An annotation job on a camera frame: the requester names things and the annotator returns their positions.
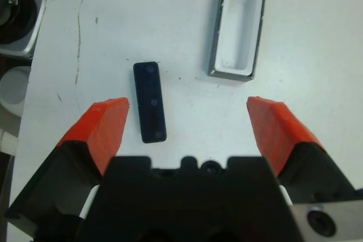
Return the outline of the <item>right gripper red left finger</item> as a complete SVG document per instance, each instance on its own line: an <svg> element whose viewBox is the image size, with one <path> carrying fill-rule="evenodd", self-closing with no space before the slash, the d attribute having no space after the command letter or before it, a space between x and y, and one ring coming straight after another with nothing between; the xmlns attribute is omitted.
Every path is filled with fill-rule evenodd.
<svg viewBox="0 0 363 242"><path fill-rule="evenodd" d="M25 233L76 233L91 189L121 145L122 97L94 103L65 133L5 213Z"/></svg>

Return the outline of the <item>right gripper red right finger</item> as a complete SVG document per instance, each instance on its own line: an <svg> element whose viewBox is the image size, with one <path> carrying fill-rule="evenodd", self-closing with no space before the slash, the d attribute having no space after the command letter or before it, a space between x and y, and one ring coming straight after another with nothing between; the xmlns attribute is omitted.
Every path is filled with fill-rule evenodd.
<svg viewBox="0 0 363 242"><path fill-rule="evenodd" d="M353 201L357 190L283 102L247 99L256 145L293 203Z"/></svg>

